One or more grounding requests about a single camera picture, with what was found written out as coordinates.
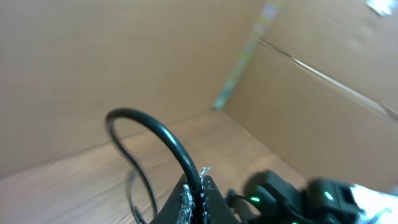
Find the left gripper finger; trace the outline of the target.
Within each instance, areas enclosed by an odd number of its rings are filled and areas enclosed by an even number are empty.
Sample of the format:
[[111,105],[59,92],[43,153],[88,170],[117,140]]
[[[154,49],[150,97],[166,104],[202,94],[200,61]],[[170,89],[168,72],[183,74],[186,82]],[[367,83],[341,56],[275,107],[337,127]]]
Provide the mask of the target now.
[[204,192],[199,200],[195,200],[185,176],[182,175],[165,205],[150,224],[239,224],[213,179],[205,175],[202,181]]

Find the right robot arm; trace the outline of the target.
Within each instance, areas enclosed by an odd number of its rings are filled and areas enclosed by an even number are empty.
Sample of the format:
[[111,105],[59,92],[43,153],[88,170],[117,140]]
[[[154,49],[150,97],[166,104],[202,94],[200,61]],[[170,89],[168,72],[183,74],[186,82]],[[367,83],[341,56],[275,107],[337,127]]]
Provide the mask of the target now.
[[271,170],[256,172],[225,201],[242,223],[397,223],[397,196],[357,184],[315,178],[296,189]]

